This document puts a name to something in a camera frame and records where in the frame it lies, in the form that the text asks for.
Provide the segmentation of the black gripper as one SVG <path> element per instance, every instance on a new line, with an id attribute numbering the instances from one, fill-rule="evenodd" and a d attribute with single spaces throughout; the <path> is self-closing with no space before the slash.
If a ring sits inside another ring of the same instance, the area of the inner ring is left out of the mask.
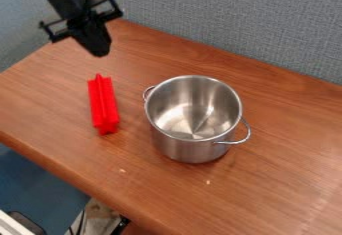
<path id="1" fill-rule="evenodd" d="M 44 23 L 40 28 L 50 40 L 59 42 L 74 37 L 84 49 L 96 57 L 110 53 L 111 37 L 106 23 L 123 16 L 115 0 L 47 0 L 60 19 Z"/>

